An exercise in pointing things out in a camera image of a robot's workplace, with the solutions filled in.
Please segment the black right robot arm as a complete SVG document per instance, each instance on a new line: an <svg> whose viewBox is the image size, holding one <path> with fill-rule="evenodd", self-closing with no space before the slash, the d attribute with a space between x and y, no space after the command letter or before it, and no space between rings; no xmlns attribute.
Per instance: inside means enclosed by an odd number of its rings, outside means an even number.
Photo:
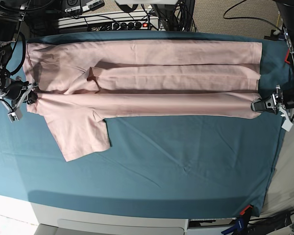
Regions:
<svg viewBox="0 0 294 235"><path fill-rule="evenodd" d="M26 53L26 40L20 28L25 14L30 11L29 0L0 0L0 102L9 111L10 116L17 116L22 103L36 101L33 89L36 83L11 78L23 66ZM17 41L22 42L22 59L20 64L9 71L7 65L15 51Z"/></svg>

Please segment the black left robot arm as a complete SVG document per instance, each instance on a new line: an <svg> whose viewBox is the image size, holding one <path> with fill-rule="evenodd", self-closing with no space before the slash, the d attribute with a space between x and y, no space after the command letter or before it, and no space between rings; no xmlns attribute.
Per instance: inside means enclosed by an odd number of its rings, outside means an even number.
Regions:
<svg viewBox="0 0 294 235"><path fill-rule="evenodd" d="M276 5L283 20L283 33L289 48L286 58L294 68L294 0L277 0ZM269 97L255 101L251 109L255 112L269 112L277 114L282 110L294 108L294 88L281 90L276 87L276 91Z"/></svg>

